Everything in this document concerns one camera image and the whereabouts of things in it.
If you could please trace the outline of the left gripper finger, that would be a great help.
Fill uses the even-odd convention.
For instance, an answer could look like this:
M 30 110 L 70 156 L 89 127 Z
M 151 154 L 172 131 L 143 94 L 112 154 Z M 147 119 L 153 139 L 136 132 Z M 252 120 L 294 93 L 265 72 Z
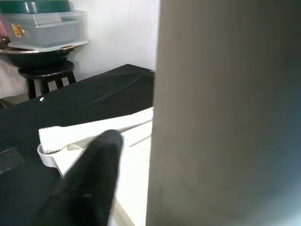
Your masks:
M 94 138 L 49 194 L 31 226 L 107 226 L 119 175 L 123 137 Z

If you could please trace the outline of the white plastic table leg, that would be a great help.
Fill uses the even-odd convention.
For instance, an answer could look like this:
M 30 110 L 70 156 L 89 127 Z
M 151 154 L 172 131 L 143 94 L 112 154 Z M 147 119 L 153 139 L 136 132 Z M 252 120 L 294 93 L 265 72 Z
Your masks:
M 147 123 L 153 118 L 153 107 L 140 112 L 93 121 L 67 127 L 52 126 L 39 129 L 39 138 L 43 154 L 51 154 L 63 149 L 68 144 L 80 141 L 87 137 L 97 136 L 107 130 L 122 131 Z
M 301 0 L 160 0 L 146 226 L 301 226 Z

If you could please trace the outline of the black tablecloth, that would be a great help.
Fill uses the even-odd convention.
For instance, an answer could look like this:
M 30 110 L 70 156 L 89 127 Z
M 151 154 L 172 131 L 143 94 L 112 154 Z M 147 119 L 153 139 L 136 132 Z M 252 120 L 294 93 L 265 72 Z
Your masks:
M 43 165 L 38 130 L 132 114 L 152 106 L 154 72 L 124 65 L 0 110 L 0 226 L 29 226 L 60 179 Z

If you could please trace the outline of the black stool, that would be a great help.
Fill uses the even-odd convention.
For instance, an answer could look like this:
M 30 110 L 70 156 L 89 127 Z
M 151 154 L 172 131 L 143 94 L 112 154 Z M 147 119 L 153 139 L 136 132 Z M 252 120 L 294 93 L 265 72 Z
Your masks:
M 42 95 L 50 92 L 49 83 L 55 82 L 57 89 L 64 87 L 63 78 L 67 78 L 69 84 L 76 83 L 73 62 L 65 60 L 48 67 L 28 67 L 18 69 L 20 76 L 25 78 L 29 99 L 36 98 L 35 81 L 38 82 Z

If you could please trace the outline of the translucent grey plastic container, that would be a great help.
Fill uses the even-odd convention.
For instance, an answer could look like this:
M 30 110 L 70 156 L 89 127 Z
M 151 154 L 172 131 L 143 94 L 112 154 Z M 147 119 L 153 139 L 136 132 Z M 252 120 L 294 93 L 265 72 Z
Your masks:
M 89 43 L 84 11 L 0 14 L 0 20 L 10 47 L 48 52 Z

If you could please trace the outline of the green lidded container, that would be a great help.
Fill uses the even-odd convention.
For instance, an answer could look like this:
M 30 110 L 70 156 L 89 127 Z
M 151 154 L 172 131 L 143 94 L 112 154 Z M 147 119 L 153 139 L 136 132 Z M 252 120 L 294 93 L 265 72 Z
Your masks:
M 2 14 L 40 14 L 71 11 L 68 0 L 0 0 Z

